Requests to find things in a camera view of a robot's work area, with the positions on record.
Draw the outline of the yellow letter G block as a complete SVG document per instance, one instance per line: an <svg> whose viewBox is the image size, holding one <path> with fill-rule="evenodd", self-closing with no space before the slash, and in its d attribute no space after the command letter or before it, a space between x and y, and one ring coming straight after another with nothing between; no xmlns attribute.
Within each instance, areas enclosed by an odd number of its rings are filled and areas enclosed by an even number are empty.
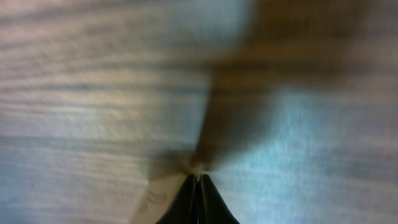
<svg viewBox="0 0 398 224"><path fill-rule="evenodd" d="M172 204L174 197L188 175L199 177L205 172L202 164L171 161L154 165L150 171L149 183L141 200L132 213L130 224L156 223Z"/></svg>

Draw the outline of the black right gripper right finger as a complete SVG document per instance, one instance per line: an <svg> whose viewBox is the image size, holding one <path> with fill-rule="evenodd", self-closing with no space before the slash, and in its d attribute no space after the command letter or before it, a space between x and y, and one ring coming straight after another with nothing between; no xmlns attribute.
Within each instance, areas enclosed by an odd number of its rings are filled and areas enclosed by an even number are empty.
<svg viewBox="0 0 398 224"><path fill-rule="evenodd" d="M198 182L199 222L203 224L239 224L230 212L209 175Z"/></svg>

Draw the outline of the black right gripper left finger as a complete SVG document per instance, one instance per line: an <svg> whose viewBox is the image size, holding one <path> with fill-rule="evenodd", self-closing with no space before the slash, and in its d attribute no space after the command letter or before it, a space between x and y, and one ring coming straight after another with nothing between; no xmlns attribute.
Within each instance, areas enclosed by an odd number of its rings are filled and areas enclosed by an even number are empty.
<svg viewBox="0 0 398 224"><path fill-rule="evenodd" d="M193 174L184 180L169 208L156 224L190 223L196 182L197 179Z"/></svg>

